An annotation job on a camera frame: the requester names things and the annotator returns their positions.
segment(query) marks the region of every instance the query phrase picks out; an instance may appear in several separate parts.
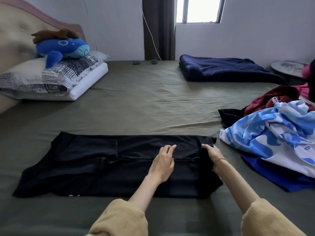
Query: wall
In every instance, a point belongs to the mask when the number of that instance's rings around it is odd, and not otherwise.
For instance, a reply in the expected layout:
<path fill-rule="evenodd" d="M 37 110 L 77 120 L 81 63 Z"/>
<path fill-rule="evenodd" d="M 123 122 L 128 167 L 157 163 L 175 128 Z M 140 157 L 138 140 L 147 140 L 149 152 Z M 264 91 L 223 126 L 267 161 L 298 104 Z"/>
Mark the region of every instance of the wall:
<path fill-rule="evenodd" d="M 250 58 L 266 67 L 277 60 L 315 58 L 315 0 L 226 0 L 220 24 L 176 27 L 176 59 Z"/>
<path fill-rule="evenodd" d="M 91 50 L 109 60 L 144 59 L 142 0 L 26 0 L 62 22 L 83 28 Z"/>

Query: navy blue blanket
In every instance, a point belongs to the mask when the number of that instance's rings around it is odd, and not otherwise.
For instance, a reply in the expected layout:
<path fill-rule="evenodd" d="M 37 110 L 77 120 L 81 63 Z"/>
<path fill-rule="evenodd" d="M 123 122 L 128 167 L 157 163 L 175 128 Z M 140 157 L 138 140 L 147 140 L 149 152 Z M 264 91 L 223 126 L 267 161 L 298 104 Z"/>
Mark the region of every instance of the navy blue blanket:
<path fill-rule="evenodd" d="M 286 85 L 284 77 L 265 70 L 250 59 L 182 55 L 179 61 L 179 67 L 187 81 L 266 82 Z"/>

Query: yellow sleeve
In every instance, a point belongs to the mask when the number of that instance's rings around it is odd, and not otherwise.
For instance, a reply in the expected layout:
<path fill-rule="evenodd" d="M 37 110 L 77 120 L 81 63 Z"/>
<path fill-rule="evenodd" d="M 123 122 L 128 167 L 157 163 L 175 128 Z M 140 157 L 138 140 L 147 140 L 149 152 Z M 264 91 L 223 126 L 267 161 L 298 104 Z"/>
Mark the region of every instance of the yellow sleeve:
<path fill-rule="evenodd" d="M 306 236 L 267 200 L 253 202 L 242 219 L 242 236 Z"/>
<path fill-rule="evenodd" d="M 144 212 L 134 204 L 116 199 L 112 201 L 87 236 L 147 236 L 148 222 Z"/>

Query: forearm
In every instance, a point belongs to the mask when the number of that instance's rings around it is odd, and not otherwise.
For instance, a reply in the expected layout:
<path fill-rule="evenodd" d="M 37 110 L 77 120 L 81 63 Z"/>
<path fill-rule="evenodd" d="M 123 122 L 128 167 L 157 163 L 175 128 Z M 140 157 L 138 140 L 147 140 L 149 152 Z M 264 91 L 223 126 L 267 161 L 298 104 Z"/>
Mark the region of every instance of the forearm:
<path fill-rule="evenodd" d="M 246 213 L 254 201 L 259 199 L 256 192 L 250 187 L 238 171 L 226 160 L 219 160 L 216 163 L 215 173 L 219 175 L 222 181 L 229 188 L 243 214 Z"/>
<path fill-rule="evenodd" d="M 155 176 L 147 175 L 128 201 L 145 212 L 159 184 L 160 182 Z"/>

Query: cream upholstered headboard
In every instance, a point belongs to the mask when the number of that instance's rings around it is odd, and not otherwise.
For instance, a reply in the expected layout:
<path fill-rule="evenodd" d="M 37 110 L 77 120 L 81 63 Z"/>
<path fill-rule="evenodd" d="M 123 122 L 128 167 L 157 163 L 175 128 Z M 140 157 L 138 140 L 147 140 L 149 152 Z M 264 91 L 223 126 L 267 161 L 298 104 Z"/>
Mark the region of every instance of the cream upholstered headboard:
<path fill-rule="evenodd" d="M 0 74 L 35 54 L 32 33 L 68 28 L 85 40 L 78 24 L 60 22 L 24 0 L 0 0 Z M 0 114 L 19 101 L 0 94 Z"/>

